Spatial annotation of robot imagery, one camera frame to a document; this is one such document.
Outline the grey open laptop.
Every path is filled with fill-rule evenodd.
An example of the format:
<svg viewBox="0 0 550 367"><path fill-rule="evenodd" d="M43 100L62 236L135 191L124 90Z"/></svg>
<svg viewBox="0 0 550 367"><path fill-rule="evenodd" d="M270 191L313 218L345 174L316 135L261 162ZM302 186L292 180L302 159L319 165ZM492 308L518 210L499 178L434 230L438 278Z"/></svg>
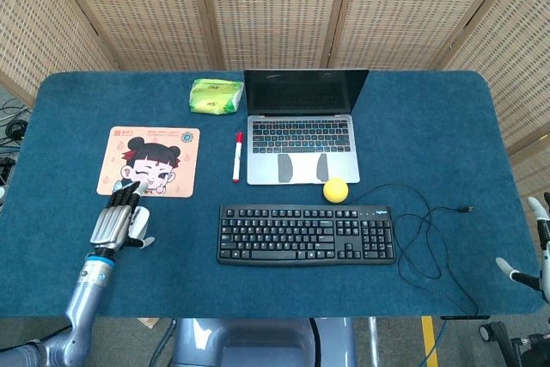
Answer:
<svg viewBox="0 0 550 367"><path fill-rule="evenodd" d="M250 69L247 183L358 183L352 110L367 69Z"/></svg>

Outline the grey-blue robot torso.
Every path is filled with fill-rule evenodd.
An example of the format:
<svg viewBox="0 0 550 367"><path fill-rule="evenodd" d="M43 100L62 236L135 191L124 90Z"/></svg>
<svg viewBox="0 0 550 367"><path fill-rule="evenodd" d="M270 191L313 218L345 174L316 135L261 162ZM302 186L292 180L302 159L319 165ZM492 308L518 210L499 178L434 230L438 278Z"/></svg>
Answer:
<svg viewBox="0 0 550 367"><path fill-rule="evenodd" d="M170 367L357 367L352 321L183 318Z"/></svg>

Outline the red capped whiteboard marker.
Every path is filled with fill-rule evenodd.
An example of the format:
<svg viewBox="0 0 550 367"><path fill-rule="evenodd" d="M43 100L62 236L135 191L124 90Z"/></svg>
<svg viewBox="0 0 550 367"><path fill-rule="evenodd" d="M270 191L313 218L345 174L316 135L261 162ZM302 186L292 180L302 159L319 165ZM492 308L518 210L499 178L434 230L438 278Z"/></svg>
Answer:
<svg viewBox="0 0 550 367"><path fill-rule="evenodd" d="M243 140L244 140L244 134L242 132L237 132L235 135L235 155L234 155L233 174L232 174L232 181L234 183L240 180L241 148L242 148Z"/></svg>

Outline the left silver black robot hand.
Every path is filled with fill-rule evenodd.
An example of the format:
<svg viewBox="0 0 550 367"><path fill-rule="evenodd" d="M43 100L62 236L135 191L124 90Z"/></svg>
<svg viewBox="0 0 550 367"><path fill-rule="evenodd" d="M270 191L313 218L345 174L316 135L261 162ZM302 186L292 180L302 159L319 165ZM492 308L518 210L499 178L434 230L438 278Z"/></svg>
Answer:
<svg viewBox="0 0 550 367"><path fill-rule="evenodd" d="M111 194L90 237L89 242L94 249L92 256L114 260L116 253L124 247L143 249L156 240L146 234L144 240L129 237L131 217L146 189L145 182L137 181L119 187Z"/></svg>

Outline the woven folding screen panel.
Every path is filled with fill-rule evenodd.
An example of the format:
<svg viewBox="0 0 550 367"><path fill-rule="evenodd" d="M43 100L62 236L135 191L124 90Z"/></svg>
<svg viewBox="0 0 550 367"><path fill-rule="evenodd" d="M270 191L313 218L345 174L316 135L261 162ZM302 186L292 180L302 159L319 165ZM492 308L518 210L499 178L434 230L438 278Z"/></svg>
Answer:
<svg viewBox="0 0 550 367"><path fill-rule="evenodd" d="M213 0L76 0L121 70L222 70Z"/></svg>
<svg viewBox="0 0 550 367"><path fill-rule="evenodd" d="M491 0L339 0L327 64L436 69Z"/></svg>
<svg viewBox="0 0 550 367"><path fill-rule="evenodd" d="M443 67L488 81L521 199L550 192L550 0L485 0Z"/></svg>
<svg viewBox="0 0 550 367"><path fill-rule="evenodd" d="M223 68L321 68L340 0L207 0Z"/></svg>
<svg viewBox="0 0 550 367"><path fill-rule="evenodd" d="M30 107L51 74L116 68L76 0L0 0L0 86Z"/></svg>

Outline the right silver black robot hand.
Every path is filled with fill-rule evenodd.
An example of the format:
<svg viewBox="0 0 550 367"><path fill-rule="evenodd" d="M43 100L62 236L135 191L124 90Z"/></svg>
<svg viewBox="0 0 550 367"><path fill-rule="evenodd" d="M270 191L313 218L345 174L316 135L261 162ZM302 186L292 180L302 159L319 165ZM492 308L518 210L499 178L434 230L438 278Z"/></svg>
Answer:
<svg viewBox="0 0 550 367"><path fill-rule="evenodd" d="M535 197L528 197L528 204L535 214L537 233L542 252L542 265L539 277L528 275L513 268L505 259L495 259L500 270L511 280L539 291L543 300L550 304L550 192L544 192L547 207Z"/></svg>

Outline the black full-size keyboard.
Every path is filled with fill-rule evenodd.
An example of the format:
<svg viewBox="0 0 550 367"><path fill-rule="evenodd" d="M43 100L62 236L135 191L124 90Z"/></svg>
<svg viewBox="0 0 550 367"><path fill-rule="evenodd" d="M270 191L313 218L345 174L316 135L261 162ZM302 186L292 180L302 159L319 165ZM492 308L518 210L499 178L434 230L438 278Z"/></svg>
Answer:
<svg viewBox="0 0 550 367"><path fill-rule="evenodd" d="M238 266L391 265L384 205L222 205L217 261Z"/></svg>

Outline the white computer mouse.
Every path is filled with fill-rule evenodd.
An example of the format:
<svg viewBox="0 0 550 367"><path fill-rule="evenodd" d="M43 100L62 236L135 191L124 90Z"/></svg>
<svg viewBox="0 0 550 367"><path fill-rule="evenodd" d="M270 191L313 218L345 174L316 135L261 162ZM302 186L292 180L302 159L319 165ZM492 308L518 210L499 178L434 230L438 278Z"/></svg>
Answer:
<svg viewBox="0 0 550 367"><path fill-rule="evenodd" d="M149 220L150 211L145 207L137 206L131 217L129 237L144 240Z"/></svg>

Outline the green tissue pack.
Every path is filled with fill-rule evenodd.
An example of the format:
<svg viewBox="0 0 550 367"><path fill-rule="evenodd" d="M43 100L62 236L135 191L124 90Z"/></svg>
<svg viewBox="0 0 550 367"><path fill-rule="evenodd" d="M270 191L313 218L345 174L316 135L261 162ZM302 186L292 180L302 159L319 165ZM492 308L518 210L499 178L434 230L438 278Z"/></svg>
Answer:
<svg viewBox="0 0 550 367"><path fill-rule="evenodd" d="M213 115L236 113L243 90L244 82L241 81L196 79L189 93L190 111Z"/></svg>

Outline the silver table leg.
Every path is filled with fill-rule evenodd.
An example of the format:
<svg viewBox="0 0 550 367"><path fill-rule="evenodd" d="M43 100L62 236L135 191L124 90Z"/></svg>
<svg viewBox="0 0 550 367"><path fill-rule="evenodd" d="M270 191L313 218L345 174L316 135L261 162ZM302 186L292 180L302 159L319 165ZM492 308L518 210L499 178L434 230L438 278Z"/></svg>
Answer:
<svg viewBox="0 0 550 367"><path fill-rule="evenodd" d="M377 333L377 323L374 316L368 318L368 328L370 336L370 365L371 367L380 366L380 356L378 348L378 333Z"/></svg>

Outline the black caster wheel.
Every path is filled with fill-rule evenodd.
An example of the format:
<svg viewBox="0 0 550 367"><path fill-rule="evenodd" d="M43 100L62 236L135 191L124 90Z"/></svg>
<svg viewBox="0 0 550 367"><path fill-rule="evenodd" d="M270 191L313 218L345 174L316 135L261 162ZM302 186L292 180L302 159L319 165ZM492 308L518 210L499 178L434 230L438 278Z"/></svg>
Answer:
<svg viewBox="0 0 550 367"><path fill-rule="evenodd" d="M503 322L493 321L487 324L482 324L479 327L479 334L485 342L496 341L504 356L508 357L514 355L510 336Z"/></svg>

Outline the yellow foam ball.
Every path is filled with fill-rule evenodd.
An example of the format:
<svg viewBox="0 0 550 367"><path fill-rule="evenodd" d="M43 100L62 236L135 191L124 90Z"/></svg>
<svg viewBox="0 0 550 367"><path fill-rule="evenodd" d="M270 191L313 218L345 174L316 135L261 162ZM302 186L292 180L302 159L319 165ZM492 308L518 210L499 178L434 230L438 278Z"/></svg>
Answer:
<svg viewBox="0 0 550 367"><path fill-rule="evenodd" d="M349 194L347 183L340 178L327 180L322 188L324 198L334 204L344 202Z"/></svg>

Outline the yellow floor tape strip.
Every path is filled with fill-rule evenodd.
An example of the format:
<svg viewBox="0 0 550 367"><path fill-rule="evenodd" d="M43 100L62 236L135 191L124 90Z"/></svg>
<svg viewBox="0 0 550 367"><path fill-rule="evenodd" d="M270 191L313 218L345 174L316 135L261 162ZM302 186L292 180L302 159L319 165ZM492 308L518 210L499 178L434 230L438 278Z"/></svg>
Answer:
<svg viewBox="0 0 550 367"><path fill-rule="evenodd" d="M431 316L421 316L422 336L425 348L425 355L419 367L438 367L436 335L434 323Z"/></svg>

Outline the blue felt table cover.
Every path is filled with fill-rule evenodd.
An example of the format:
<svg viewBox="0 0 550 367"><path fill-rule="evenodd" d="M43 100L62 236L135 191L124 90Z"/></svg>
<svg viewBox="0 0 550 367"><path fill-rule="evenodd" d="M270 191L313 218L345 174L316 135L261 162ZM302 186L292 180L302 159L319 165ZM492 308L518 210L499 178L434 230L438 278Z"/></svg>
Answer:
<svg viewBox="0 0 550 367"><path fill-rule="evenodd" d="M472 71L373 71L353 111L358 204L389 205L406 242L436 205L431 249L440 278L406 266L224 266L219 208L323 203L318 186L232 181L235 135L247 112L191 113L194 72L71 72L49 76L0 212L0 317L62 315L106 199L96 192L116 125L201 132L192 197L146 197L144 249L118 253L101 300L108 316L311 317L530 313L539 293L511 282L495 259L539 269L485 79Z"/></svg>

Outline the cartoon girl mouse pad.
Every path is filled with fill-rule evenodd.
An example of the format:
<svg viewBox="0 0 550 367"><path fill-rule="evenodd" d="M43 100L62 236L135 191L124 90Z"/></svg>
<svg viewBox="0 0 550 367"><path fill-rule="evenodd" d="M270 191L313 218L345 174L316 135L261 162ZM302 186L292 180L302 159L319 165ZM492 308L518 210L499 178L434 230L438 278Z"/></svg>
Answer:
<svg viewBox="0 0 550 367"><path fill-rule="evenodd" d="M115 126L109 132L96 192L109 195L134 182L157 198L193 195L201 132L189 127Z"/></svg>

